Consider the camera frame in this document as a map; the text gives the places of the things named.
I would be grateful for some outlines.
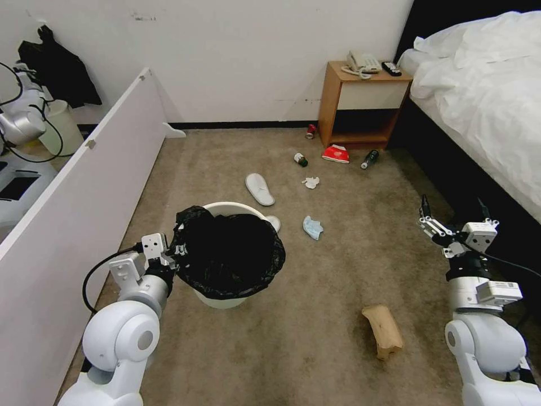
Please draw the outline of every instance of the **black headboard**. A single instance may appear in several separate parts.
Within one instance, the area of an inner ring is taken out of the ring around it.
[[[398,43],[394,62],[413,47],[415,37],[426,38],[444,28],[466,21],[497,16],[507,11],[541,10],[541,0],[414,0]]]

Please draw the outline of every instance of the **white slipper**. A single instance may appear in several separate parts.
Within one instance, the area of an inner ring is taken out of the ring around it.
[[[272,206],[274,204],[274,197],[272,197],[265,179],[260,174],[248,175],[246,177],[246,187],[261,206]]]
[[[272,224],[276,232],[280,231],[280,219],[276,216],[267,216],[267,221]]]

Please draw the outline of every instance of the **nightstand drawer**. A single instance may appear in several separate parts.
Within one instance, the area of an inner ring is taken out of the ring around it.
[[[408,82],[367,82],[342,83],[338,110],[400,108]]]

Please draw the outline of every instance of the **carpet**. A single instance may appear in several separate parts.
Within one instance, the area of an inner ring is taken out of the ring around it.
[[[141,387],[146,406],[462,404],[444,340],[447,261],[416,225],[422,193],[436,218],[450,219],[450,207],[405,151],[384,151],[367,170],[367,151],[350,151],[349,165],[321,152],[302,129],[192,130],[164,142],[123,247],[154,232],[170,240],[176,212],[191,205],[237,201],[278,216],[287,257],[268,289],[230,310],[205,306],[175,279]],[[273,206],[246,190],[251,172],[267,180]],[[316,189],[301,184],[307,176],[320,178]],[[324,227],[319,241],[303,231],[306,215]],[[109,278],[98,308],[117,290]],[[385,362],[361,315],[377,303],[391,309],[405,342]],[[538,339],[537,325],[525,328]],[[531,343],[537,365],[538,348]],[[78,351],[63,391],[81,360]]]

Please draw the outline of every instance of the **black garbage bag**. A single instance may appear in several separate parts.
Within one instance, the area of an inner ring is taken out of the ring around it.
[[[47,86],[55,99],[65,100],[71,107],[101,104],[83,61],[57,43],[46,25],[38,28],[38,35],[42,43],[23,41],[19,58],[37,72],[40,84]]]
[[[286,252],[274,227],[251,214],[214,217],[200,206],[176,215],[167,252],[176,274],[209,299],[235,299],[265,289]]]

